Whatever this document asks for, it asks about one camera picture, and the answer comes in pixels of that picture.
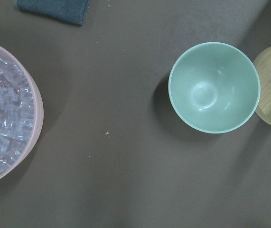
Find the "clear ice cubes pile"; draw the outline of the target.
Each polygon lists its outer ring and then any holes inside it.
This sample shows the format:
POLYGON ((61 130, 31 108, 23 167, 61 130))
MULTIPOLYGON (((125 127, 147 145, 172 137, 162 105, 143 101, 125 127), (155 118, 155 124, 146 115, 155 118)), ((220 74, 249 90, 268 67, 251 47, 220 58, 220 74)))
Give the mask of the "clear ice cubes pile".
POLYGON ((20 67, 0 56, 0 175, 16 163, 29 141, 34 99, 20 67))

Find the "pink bowl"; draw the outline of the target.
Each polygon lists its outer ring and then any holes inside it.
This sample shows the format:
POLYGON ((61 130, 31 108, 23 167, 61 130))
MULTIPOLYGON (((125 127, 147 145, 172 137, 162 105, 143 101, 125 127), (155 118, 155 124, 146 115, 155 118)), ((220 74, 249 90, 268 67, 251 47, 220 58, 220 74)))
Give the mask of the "pink bowl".
POLYGON ((44 120, 44 108, 43 108, 43 100, 40 94, 40 91, 33 80, 32 76, 29 72, 23 67, 23 65, 6 49, 0 46, 0 55, 5 57, 9 61, 15 62, 21 71, 24 73, 25 77, 28 80, 29 86, 31 88, 32 95, 34 97, 34 126, 32 129, 32 133, 30 135, 29 141, 26 144, 24 150, 21 153, 21 156, 13 163, 13 165, 2 174, 0 174, 0 179, 11 172, 16 166, 18 166, 31 151, 33 150, 35 144, 37 143, 40 133, 42 131, 43 120, 44 120))

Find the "mint green bowl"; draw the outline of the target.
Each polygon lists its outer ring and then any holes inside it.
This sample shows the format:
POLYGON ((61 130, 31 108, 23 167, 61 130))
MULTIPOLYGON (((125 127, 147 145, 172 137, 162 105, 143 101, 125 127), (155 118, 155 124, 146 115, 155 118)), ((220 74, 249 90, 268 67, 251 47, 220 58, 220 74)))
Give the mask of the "mint green bowl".
POLYGON ((261 86, 252 61, 239 49, 206 42, 186 50, 168 78, 170 103, 179 118, 205 133, 227 133, 255 112, 261 86))

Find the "grey folded cloth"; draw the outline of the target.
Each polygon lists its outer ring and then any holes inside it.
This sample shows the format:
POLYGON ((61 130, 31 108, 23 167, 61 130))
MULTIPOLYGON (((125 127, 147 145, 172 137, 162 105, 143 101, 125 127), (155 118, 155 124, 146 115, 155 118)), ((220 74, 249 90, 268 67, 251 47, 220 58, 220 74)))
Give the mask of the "grey folded cloth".
POLYGON ((78 26, 90 7, 90 0, 15 0, 14 5, 22 11, 35 13, 78 26))

